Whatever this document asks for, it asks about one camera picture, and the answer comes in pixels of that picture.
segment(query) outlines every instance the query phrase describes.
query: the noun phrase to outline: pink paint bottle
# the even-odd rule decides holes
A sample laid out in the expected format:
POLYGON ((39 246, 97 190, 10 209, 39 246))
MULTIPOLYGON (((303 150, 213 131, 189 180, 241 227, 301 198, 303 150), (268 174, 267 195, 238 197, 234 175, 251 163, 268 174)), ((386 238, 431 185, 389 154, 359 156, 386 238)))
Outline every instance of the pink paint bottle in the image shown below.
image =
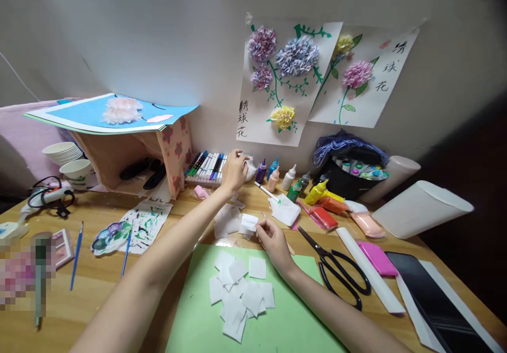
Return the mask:
POLYGON ((276 184, 278 184, 279 180, 280 180, 280 171, 278 170, 278 167, 276 167, 276 170, 274 170, 271 176, 269 177, 268 187, 266 189, 271 193, 273 193, 275 191, 276 184))

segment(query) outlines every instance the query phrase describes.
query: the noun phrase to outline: green cardboard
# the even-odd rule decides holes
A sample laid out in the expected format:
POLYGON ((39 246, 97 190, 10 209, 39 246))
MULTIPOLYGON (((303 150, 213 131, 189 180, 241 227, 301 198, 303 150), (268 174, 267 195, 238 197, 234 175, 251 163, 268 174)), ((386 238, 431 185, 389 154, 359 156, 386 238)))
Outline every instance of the green cardboard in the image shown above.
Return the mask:
MULTIPOLYGON (((305 273, 322 284, 313 257, 293 258, 305 273)), ((263 281, 248 274, 246 279, 263 281)), ((294 353, 346 352, 346 349, 278 275, 264 251, 199 245, 192 255, 166 352, 206 351, 294 353), (273 284, 276 308, 266 310, 258 319, 247 320, 242 344, 222 334, 222 302, 212 306, 210 301, 209 278, 218 273, 214 262, 220 250, 243 259, 247 267, 250 256, 264 258, 265 281, 273 284)))

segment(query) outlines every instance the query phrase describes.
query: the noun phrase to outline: white glue bottle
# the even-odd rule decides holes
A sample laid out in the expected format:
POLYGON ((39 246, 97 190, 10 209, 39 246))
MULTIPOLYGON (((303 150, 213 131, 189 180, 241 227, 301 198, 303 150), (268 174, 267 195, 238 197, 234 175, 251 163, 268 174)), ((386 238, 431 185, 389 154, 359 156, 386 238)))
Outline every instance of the white glue bottle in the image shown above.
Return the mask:
POLYGON ((285 174, 284 180, 281 182, 280 188, 282 190, 289 190, 292 186, 292 182, 296 178, 296 165, 289 169, 289 171, 285 174))

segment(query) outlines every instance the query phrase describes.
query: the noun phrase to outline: desk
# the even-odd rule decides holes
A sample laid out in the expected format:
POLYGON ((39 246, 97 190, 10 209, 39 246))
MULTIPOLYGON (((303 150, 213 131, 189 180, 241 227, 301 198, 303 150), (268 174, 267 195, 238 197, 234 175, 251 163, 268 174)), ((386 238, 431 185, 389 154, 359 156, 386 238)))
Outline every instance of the desk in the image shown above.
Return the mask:
MULTIPOLYGON (((177 200, 172 201, 174 207, 161 230, 161 234, 167 232, 181 217, 197 205, 198 202, 190 197, 190 192, 190 189, 186 189, 180 193, 177 200)), ((277 188, 275 194, 279 193, 282 193, 282 191, 277 188)), ((30 231, 22 240, 26 243, 32 235, 38 232, 51 231, 54 233, 66 228, 75 246, 79 227, 83 220, 83 241, 74 290, 69 292, 72 273, 72 263, 70 263, 59 269, 55 278, 51 281, 51 288, 48 289, 49 297, 46 302, 46 317, 42 320, 42 328, 39 332, 36 332, 33 328, 30 299, 17 299, 15 306, 11 306, 7 311, 0 312, 0 351, 37 351, 37 353, 68 351, 111 293, 115 284, 120 280, 124 253, 115 253, 111 256, 97 258, 93 256, 89 247, 95 235, 101 229, 108 226, 111 222, 119 220, 127 210, 136 206, 140 202, 140 199, 123 194, 93 192, 78 193, 76 199, 77 202, 69 208, 71 215, 67 220, 54 216, 54 210, 51 212, 44 210, 41 213, 33 215, 29 219, 30 231)), ((238 200, 246 204, 243 210, 245 213, 259 218, 262 218, 262 211, 266 215, 271 214, 267 196, 256 188, 253 183, 247 183, 243 186, 239 192, 238 200)), ((16 221, 19 218, 20 209, 23 204, 21 203, 2 214, 0 222, 16 221)), ((335 217, 339 225, 346 227, 355 239, 366 240, 362 231, 348 216, 335 217)), ((291 231, 278 221, 276 222, 284 229, 287 241, 296 254, 317 258, 313 248, 298 231, 291 231)), ((333 248, 350 256, 336 232, 327 235, 304 211, 301 212, 298 224, 309 232, 317 243, 325 249, 329 250, 333 248)), ((482 325, 503 349, 507 350, 507 328, 418 237, 400 240, 388 233, 387 237, 374 241, 384 250, 411 254, 418 259, 433 262, 453 289, 477 316, 482 325)), ((231 234, 227 238, 215 240, 212 225, 208 226, 200 242, 219 246, 261 249, 257 242, 247 241, 238 233, 231 234)), ((138 257, 138 255, 134 254, 129 255, 126 271, 137 261, 138 257)), ((141 351, 164 352, 189 262, 190 259, 187 259, 169 284, 141 351)), ((338 294, 345 300, 352 302, 351 294, 334 276, 329 275, 328 277, 338 294)), ((386 279, 386 282, 401 301, 396 281, 394 279, 386 279)), ((390 315, 375 292, 371 296, 361 296, 361 298, 363 300, 364 314, 388 329, 413 351, 430 351, 420 344, 408 315, 401 317, 390 315)))

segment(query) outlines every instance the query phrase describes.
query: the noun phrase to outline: small wooden organizer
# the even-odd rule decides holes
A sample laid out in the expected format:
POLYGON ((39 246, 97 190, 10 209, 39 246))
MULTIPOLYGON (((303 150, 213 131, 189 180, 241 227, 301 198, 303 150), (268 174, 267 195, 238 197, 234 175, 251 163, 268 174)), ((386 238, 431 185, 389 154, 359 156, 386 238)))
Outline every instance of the small wooden organizer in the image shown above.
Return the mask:
POLYGON ((142 192, 148 177, 123 181, 120 172, 150 156, 163 160, 171 197, 175 199, 180 193, 181 177, 193 155, 190 124, 186 115, 162 131, 121 135, 71 133, 95 168, 99 183, 107 190, 126 194, 142 192))

